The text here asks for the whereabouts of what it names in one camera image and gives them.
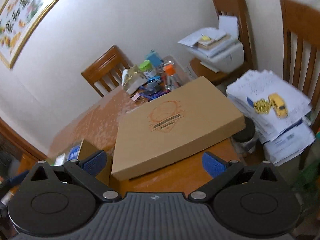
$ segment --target logo on cardboard box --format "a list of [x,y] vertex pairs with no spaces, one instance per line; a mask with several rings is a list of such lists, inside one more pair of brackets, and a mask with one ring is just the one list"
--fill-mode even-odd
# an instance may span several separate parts
[[165,101],[161,103],[148,116],[150,130],[170,132],[183,117],[183,113],[180,101]]

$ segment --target yellow toy car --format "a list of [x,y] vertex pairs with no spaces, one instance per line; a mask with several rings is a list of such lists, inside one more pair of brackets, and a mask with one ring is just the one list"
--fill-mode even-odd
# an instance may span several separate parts
[[288,116],[288,109],[285,106],[284,100],[277,93],[268,96],[270,104],[276,112],[278,118],[286,118]]

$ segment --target jar with green lid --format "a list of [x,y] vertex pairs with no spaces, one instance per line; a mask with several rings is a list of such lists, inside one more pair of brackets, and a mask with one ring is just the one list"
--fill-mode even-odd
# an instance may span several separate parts
[[146,76],[146,78],[153,78],[154,76],[157,75],[156,70],[153,68],[150,60],[146,60],[144,62],[142,62],[139,66],[140,71],[142,71],[144,73],[144,75]]

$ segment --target framed picture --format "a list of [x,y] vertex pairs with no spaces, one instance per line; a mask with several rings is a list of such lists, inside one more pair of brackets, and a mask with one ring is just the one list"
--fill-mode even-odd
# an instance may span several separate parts
[[5,0],[0,9],[0,59],[12,68],[28,38],[58,0]]

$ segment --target bottle with orange cap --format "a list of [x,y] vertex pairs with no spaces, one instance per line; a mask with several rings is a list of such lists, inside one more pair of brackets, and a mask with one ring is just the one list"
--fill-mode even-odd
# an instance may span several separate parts
[[169,91],[174,90],[183,85],[180,77],[177,75],[176,70],[172,64],[169,64],[164,67],[164,72],[167,75],[167,89]]

